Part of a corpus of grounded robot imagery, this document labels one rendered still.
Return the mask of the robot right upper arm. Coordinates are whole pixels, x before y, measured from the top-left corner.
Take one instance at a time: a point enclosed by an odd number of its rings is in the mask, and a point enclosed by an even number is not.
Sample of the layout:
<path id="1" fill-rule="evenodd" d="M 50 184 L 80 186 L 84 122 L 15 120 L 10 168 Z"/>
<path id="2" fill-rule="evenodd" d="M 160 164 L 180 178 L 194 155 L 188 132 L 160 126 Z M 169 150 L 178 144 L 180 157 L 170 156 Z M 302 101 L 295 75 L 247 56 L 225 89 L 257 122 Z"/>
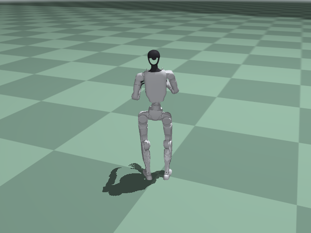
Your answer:
<path id="1" fill-rule="evenodd" d="M 174 75 L 174 73 L 171 71 L 171 70 L 165 70 L 165 72 L 166 72 L 166 75 L 167 75 L 167 78 L 168 78 L 168 80 L 169 80 L 169 82 L 170 82 L 170 85 L 171 85 L 171 92 L 173 93 L 173 94 L 176 94 L 176 93 L 178 93 L 179 92 L 179 89 L 178 89 L 178 87 L 177 87 L 177 81 L 176 81 L 176 78 L 175 78 L 175 75 Z"/>

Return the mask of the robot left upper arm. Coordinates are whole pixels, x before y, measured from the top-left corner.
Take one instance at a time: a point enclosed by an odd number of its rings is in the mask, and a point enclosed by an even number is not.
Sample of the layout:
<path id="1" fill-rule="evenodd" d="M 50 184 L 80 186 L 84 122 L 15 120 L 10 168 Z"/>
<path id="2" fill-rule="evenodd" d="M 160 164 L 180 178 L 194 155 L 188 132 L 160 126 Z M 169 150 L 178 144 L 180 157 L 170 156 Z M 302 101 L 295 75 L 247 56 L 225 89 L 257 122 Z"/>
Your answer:
<path id="1" fill-rule="evenodd" d="M 135 77 L 135 82 L 134 82 L 134 92 L 133 92 L 133 97 L 132 99 L 133 100 L 139 100 L 140 98 L 140 94 L 139 94 L 139 91 L 140 91 L 140 87 L 141 87 L 141 81 L 144 80 L 144 73 L 138 73 Z"/>

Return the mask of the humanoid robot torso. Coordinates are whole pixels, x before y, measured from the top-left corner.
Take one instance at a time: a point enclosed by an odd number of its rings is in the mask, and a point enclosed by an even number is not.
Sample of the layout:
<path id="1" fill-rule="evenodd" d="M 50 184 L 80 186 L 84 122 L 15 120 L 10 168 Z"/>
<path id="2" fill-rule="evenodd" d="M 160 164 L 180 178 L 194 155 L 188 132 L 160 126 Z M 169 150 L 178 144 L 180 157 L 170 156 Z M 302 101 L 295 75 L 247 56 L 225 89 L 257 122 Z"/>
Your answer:
<path id="1" fill-rule="evenodd" d="M 159 69 L 159 68 L 158 68 Z M 165 70 L 160 72 L 144 71 L 145 93 L 152 105 L 149 107 L 149 120 L 162 120 L 162 107 L 167 91 L 167 75 Z"/>

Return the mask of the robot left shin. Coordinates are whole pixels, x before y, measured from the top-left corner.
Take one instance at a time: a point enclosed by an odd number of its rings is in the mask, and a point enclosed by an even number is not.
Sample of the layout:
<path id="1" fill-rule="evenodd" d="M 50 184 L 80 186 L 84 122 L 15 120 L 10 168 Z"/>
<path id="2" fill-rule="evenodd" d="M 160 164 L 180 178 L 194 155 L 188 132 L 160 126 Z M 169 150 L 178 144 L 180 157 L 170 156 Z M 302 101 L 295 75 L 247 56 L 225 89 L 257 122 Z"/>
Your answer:
<path id="1" fill-rule="evenodd" d="M 144 143 L 141 142 L 141 152 L 142 152 L 142 158 L 145 164 L 145 168 L 146 168 L 146 175 L 151 174 L 150 173 L 150 150 L 147 149 L 145 150 L 144 148 Z"/>

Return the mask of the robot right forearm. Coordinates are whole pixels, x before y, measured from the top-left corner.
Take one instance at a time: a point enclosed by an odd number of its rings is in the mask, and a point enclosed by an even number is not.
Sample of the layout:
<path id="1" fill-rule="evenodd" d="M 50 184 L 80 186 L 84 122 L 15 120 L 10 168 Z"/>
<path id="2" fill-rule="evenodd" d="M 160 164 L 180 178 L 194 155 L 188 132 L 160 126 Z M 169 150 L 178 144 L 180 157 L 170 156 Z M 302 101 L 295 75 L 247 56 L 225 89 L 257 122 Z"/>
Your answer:
<path id="1" fill-rule="evenodd" d="M 167 88 L 170 90 L 172 87 L 170 85 L 170 82 L 167 80 Z"/>

